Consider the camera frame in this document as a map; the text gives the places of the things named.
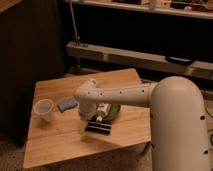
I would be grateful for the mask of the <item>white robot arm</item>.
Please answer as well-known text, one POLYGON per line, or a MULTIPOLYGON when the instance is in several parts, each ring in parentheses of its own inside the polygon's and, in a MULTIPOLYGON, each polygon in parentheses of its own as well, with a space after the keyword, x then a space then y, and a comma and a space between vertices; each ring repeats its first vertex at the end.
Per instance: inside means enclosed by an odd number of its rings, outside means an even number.
POLYGON ((148 107, 152 171, 211 171, 204 98, 192 81, 171 76, 157 83, 100 88, 90 79, 74 97, 83 119, 94 116, 98 102, 148 107))

